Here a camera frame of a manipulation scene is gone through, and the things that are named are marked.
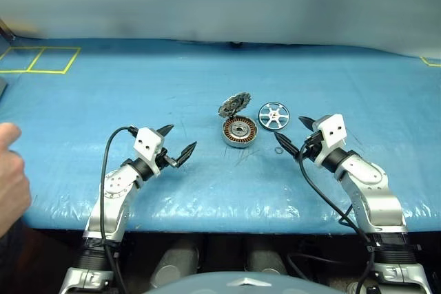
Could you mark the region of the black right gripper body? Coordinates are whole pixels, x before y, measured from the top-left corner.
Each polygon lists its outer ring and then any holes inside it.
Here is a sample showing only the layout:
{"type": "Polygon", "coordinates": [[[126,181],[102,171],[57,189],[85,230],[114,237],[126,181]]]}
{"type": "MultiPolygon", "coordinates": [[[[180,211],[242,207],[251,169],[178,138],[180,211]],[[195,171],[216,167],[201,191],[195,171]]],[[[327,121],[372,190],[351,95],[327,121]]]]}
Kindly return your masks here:
{"type": "Polygon", "coordinates": [[[301,160],[310,159],[316,164],[322,164],[324,158],[322,153],[322,141],[324,140],[322,132],[316,131],[310,136],[306,137],[304,141],[304,152],[300,157],[301,160]]]}

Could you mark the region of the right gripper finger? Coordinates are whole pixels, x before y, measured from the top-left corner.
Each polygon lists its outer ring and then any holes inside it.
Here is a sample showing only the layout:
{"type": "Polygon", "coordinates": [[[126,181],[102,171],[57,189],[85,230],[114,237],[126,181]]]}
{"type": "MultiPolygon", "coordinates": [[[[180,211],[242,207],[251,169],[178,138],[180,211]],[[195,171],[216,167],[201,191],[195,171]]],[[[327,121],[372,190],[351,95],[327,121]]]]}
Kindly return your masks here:
{"type": "Polygon", "coordinates": [[[299,116],[298,120],[311,132],[316,131],[315,120],[307,116],[299,116]]]}
{"type": "Polygon", "coordinates": [[[299,153],[299,149],[292,144],[291,140],[286,137],[286,135],[274,132],[274,136],[276,140],[278,141],[279,145],[291,156],[297,157],[299,153]]]}

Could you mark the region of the person's bare hand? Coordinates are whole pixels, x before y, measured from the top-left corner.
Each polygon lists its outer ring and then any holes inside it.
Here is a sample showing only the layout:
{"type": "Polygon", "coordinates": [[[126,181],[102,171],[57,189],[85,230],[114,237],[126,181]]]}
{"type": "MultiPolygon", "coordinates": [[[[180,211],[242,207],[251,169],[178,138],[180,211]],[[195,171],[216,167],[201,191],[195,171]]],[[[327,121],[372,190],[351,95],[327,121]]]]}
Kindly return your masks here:
{"type": "Polygon", "coordinates": [[[31,205],[24,159],[10,148],[20,135],[21,130],[15,124],[1,124],[1,237],[31,205]]]}

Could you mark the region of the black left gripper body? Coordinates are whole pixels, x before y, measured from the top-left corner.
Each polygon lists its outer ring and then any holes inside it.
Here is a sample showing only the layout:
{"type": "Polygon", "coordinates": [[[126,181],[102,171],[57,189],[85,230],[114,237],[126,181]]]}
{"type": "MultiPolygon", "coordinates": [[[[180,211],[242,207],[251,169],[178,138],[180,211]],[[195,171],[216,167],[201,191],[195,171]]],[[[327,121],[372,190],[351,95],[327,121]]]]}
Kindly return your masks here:
{"type": "Polygon", "coordinates": [[[155,157],[155,164],[160,169],[163,170],[166,167],[174,167],[178,166],[177,161],[167,155],[167,149],[162,148],[160,152],[157,153],[155,157]]]}

